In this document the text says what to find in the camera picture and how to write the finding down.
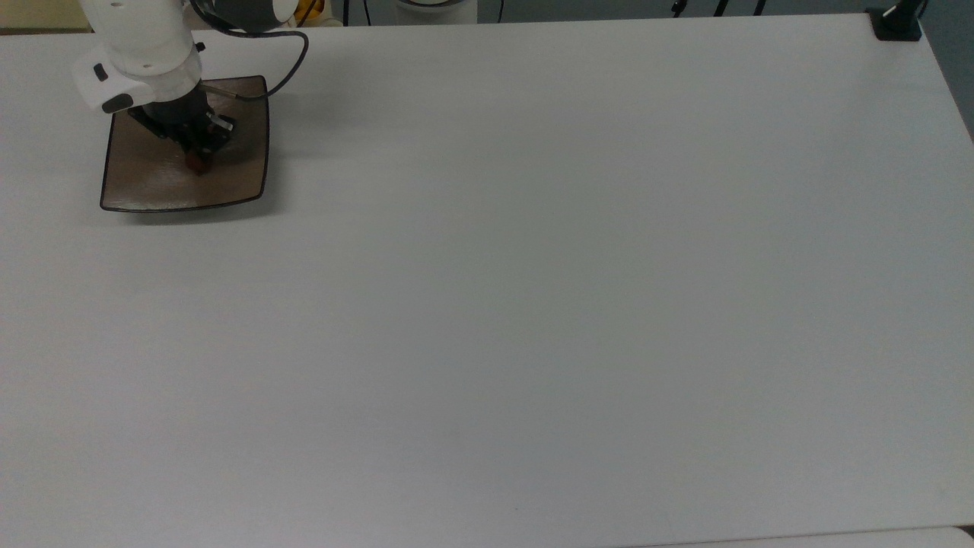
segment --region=cable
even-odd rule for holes
[[[687,1],[688,0],[676,0],[676,2],[673,2],[673,6],[670,8],[670,11],[673,12],[673,19],[679,17],[680,14],[687,9]]]
[[[203,10],[201,10],[200,6],[197,5],[197,1],[198,0],[189,0],[189,5],[193,7],[193,11],[196,12],[196,15],[199,16],[200,19],[203,20],[206,24],[213,27],[213,30],[216,30],[217,32],[220,32],[222,34],[226,34],[227,36],[236,36],[238,38],[274,38],[275,36],[297,36],[304,41],[304,46],[301,48],[301,55],[298,56],[298,60],[294,62],[294,66],[292,66],[291,69],[287,71],[287,74],[284,76],[284,78],[280,82],[278,82],[278,84],[275,87],[271,88],[271,91],[259,95],[257,97],[239,96],[237,94],[233,94],[233,97],[235,99],[243,100],[243,101],[263,100],[277,93],[278,91],[281,90],[281,88],[284,87],[284,84],[286,84],[291,79],[291,76],[294,76],[294,73],[298,71],[298,67],[301,66],[301,62],[304,61],[305,55],[308,54],[308,48],[311,46],[311,42],[308,40],[308,35],[306,35],[304,32],[300,32],[297,30],[278,30],[275,32],[253,33],[253,32],[243,32],[243,31],[233,30],[230,27],[230,24],[227,23],[227,21],[222,20],[216,16],[212,16],[204,12]]]
[[[320,2],[321,2],[321,10],[324,11],[324,0],[320,0]],[[305,15],[301,16],[301,20],[298,22],[298,28],[304,26],[304,21],[308,20],[308,16],[311,14],[311,10],[315,8],[315,5],[317,3],[318,0],[312,0],[311,4],[308,5],[308,10],[305,12]]]

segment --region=table surface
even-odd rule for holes
[[[0,39],[9,547],[974,522],[974,148],[864,15],[316,29],[267,193],[98,208],[93,36]],[[294,39],[201,32],[205,77]]]

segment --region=wall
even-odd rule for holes
[[[341,2],[334,0],[336,14]],[[683,17],[713,16],[718,0],[690,0]],[[757,0],[730,0],[725,16],[749,16]],[[768,0],[765,15],[861,13],[894,0]],[[479,0],[480,22],[497,20],[501,0]],[[669,18],[671,0],[506,0],[504,22]],[[362,0],[352,0],[350,21],[365,24]],[[373,24],[393,24],[393,0],[370,0]],[[930,0],[923,17],[927,38],[940,61],[957,106],[974,134],[974,0]]]

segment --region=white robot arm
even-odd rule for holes
[[[221,32],[257,36],[290,18],[297,2],[192,0],[192,6]],[[149,131],[178,142],[187,165],[205,172],[234,122],[217,116],[200,88],[200,48],[183,21],[180,0],[81,0],[81,6],[101,40],[72,66],[82,98],[105,113],[127,110]],[[307,51],[304,38],[298,63]]]

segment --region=square plate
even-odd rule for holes
[[[267,92],[263,76],[205,80],[244,96]],[[264,193],[271,127],[268,101],[244,102],[207,94],[217,114],[235,118],[234,136],[198,176],[184,163],[182,148],[143,128],[127,113],[112,116],[101,185],[101,208],[112,212],[181,212],[232,206]]]

